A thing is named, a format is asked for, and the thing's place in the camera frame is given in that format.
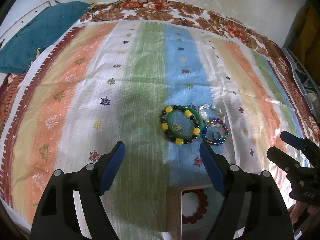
floral bedspread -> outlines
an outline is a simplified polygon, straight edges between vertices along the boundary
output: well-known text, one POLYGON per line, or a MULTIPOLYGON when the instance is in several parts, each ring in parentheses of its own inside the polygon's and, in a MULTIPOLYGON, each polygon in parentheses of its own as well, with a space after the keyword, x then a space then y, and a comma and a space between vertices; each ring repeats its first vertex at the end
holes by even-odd
POLYGON ((191 4, 169 0, 126 0, 108 5, 94 4, 79 22, 113 20, 158 20, 176 25, 194 27, 222 37, 237 38, 250 49, 270 57, 282 79, 280 84, 290 93, 304 136, 319 143, 320 130, 308 104, 297 86, 292 67, 276 43, 244 26, 234 18, 191 4))
MULTIPOLYGON (((266 150, 275 145, 306 165, 279 133, 319 140, 275 43, 175 1, 97 4, 24 79, 11 78, 1 98, 0 197, 29 227, 55 169, 78 171, 122 140, 126 158, 103 204, 120 239, 161 239, 167 187, 210 182, 200 140, 177 146, 163 136, 158 114, 167 105, 221 108, 230 136, 215 151, 246 171, 269 170, 287 206, 290 184, 266 150)), ((88 236, 84 219, 80 226, 88 236)))

teal quilted pillow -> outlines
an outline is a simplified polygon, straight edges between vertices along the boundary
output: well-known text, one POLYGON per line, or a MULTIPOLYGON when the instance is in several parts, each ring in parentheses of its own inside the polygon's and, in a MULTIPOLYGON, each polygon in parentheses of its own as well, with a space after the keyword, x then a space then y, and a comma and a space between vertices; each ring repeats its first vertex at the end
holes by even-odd
POLYGON ((79 1, 47 7, 19 30, 0 50, 0 72, 22 74, 40 53, 53 44, 87 10, 89 4, 79 1))

brown border trim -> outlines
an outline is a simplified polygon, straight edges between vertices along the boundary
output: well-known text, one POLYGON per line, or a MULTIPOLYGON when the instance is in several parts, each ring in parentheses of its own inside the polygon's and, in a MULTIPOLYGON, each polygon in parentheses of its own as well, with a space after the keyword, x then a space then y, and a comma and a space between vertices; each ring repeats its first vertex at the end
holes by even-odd
POLYGON ((2 183, 1 189, 3 192, 0 192, 0 197, 11 207, 13 208, 12 202, 12 195, 11 195, 11 185, 10 185, 10 176, 7 174, 11 173, 11 166, 12 166, 12 159, 13 159, 13 146, 16 142, 16 137, 18 133, 18 129, 21 125, 23 115, 28 108, 28 105, 32 99, 33 93, 36 90, 36 87, 41 83, 43 77, 46 75, 47 71, 51 67, 54 60, 60 54, 62 49, 67 46, 75 37, 76 35, 82 30, 84 27, 74 27, 72 28, 64 37, 63 39, 54 47, 48 57, 44 60, 43 64, 40 66, 39 70, 36 72, 33 80, 30 84, 26 87, 25 93, 23 94, 21 101, 23 104, 18 106, 16 111, 16 115, 12 121, 11 127, 9 128, 8 134, 6 135, 4 141, 4 152, 3 158, 1 163, 0 174, 0 181, 2 183))
POLYGON ((283 91, 284 91, 285 94, 287 95, 287 97, 288 97, 288 99, 289 99, 289 101, 290 101, 290 103, 291 103, 291 105, 292 105, 292 107, 293 107, 293 109, 294 109, 294 112, 295 112, 295 114, 296 114, 296 117, 297 117, 297 120, 298 120, 298 123, 299 123, 299 125, 300 125, 300 128, 301 128, 302 133, 303 133, 304 135, 306 135, 306 133, 305 133, 305 131, 304 131, 304 128, 303 128, 303 121, 301 120, 300 116, 298 115, 298 110, 294 107, 293 101, 291 100, 291 98, 290 98, 287 90, 285 89, 285 86, 284 86, 282 80, 280 80, 280 78, 279 78, 278 75, 276 74, 276 71, 274 70, 273 65, 271 64, 270 61, 268 61, 268 63, 269 63, 270 68, 272 69, 273 74, 275 75, 275 77, 276 77, 277 80, 279 81, 280 86, 282 87, 283 91))
POLYGON ((9 84, 8 84, 8 77, 9 77, 10 75, 11 75, 10 73, 7 74, 7 76, 6 76, 6 77, 4 78, 4 80, 3 80, 3 83, 2 83, 1 86, 0 86, 0 100, 1 100, 2 96, 4 95, 5 89, 6 89, 7 86, 9 85, 9 84))
POLYGON ((286 65, 289 67, 288 73, 289 73, 290 75, 288 75, 288 76, 289 76, 289 78, 290 78, 290 81, 295 85, 296 89, 298 90, 298 94, 299 94, 299 96, 300 96, 301 99, 302 99, 303 105, 304 105, 305 108, 309 111, 309 114, 314 118, 314 116, 313 116, 313 114, 312 114, 312 112, 311 112, 311 110, 310 110, 310 108, 309 108, 309 105, 308 105, 308 103, 307 103, 307 100, 305 99, 305 97, 304 97, 303 94, 301 93, 298 84, 297 84, 296 81, 294 80, 294 74, 293 74, 293 69, 292 69, 291 63, 289 62, 289 60, 287 59, 287 57, 285 56, 285 54, 283 53, 283 51, 282 51, 278 46, 276 47, 276 49, 277 49, 280 57, 284 59, 286 65))

yellow cloth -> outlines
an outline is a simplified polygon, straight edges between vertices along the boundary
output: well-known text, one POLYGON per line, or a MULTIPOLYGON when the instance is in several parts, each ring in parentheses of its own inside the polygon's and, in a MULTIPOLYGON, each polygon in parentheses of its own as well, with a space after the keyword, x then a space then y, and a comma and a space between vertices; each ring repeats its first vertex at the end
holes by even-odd
POLYGON ((302 32, 292 50, 304 64, 310 76, 320 84, 320 16, 312 5, 307 5, 305 13, 300 15, 298 24, 303 25, 302 32))

green stripe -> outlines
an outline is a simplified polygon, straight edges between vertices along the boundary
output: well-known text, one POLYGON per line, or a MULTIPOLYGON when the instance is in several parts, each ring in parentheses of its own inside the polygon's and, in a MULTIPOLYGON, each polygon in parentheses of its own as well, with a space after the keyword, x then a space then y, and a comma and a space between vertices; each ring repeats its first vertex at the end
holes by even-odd
POLYGON ((265 80, 267 81, 269 89, 271 91, 275 92, 274 96, 275 96, 276 100, 278 100, 281 103, 280 109, 284 115, 285 120, 288 123, 290 133, 297 135, 296 130, 294 128, 294 124, 292 121, 292 116, 290 114, 289 108, 287 105, 283 104, 284 98, 282 97, 280 91, 278 91, 278 88, 277 88, 274 80, 272 79, 272 77, 270 77, 268 67, 266 66, 265 62, 263 61, 263 59, 260 57, 260 55, 257 52, 252 50, 252 54, 254 56, 256 65, 260 68, 262 75, 264 76, 265 80))
POLYGON ((121 239, 160 239, 158 232, 166 231, 169 168, 158 118, 167 99, 163 41, 162 24, 141 23, 121 87, 117 119, 126 156, 112 194, 121 239))

